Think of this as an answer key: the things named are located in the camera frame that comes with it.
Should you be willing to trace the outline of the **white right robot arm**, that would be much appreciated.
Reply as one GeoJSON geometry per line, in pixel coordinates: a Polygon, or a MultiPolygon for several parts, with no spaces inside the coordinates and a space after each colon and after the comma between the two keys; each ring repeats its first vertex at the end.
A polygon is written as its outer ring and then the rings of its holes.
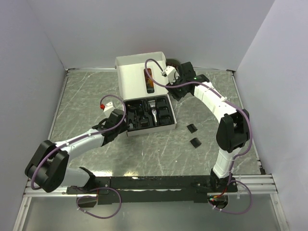
{"type": "Polygon", "coordinates": [[[234,157],[239,154],[245,143],[250,140],[247,118],[249,113],[243,109],[245,116],[233,106],[227,103],[215,89],[210,80],[203,74],[197,75],[190,62],[177,64],[167,63],[171,73],[167,75],[173,83],[169,86],[177,86],[193,82],[179,88],[168,89],[171,96],[179,101],[188,93],[199,99],[215,116],[219,122],[216,133],[216,141],[219,146],[218,157],[210,172],[210,186],[220,192],[226,188],[231,176],[230,167],[234,163],[234,157]]]}

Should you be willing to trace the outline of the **silver hair clipper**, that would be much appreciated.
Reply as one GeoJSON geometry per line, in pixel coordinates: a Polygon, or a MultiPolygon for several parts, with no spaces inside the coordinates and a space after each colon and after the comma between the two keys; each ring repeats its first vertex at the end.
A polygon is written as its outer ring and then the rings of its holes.
{"type": "Polygon", "coordinates": [[[150,106],[150,111],[151,111],[153,119],[154,119],[154,124],[157,126],[159,122],[158,122],[156,101],[150,100],[150,101],[148,101],[148,104],[150,106]]]}

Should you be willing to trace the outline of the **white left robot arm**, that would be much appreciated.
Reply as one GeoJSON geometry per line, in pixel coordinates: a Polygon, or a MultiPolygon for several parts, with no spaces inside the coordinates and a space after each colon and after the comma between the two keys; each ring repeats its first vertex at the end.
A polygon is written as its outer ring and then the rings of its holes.
{"type": "Polygon", "coordinates": [[[50,193],[67,186],[79,188],[83,193],[92,192],[99,185],[96,176],[84,167],[70,169],[68,163],[87,151],[105,146],[126,131],[125,115],[124,111],[114,109],[108,118],[81,135],[60,142],[43,141],[25,168],[31,189],[50,193]]]}

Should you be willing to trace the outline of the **white hair clipper box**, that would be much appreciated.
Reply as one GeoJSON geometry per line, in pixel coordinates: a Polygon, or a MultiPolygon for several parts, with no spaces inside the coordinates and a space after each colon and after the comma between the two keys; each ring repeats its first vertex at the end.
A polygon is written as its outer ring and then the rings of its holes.
{"type": "Polygon", "coordinates": [[[165,85],[168,79],[162,76],[161,71],[166,68],[166,57],[163,52],[150,52],[127,56],[118,56],[115,60],[117,69],[120,96],[125,102],[127,109],[127,125],[134,124],[134,129],[128,125],[127,135],[129,137],[161,132],[175,129],[177,121],[171,105],[165,85]],[[154,88],[146,86],[145,76],[148,76],[154,83],[154,88]],[[148,101],[155,100],[158,115],[158,125],[150,111],[148,101]],[[134,115],[149,117],[150,126],[136,128],[134,115]]]}

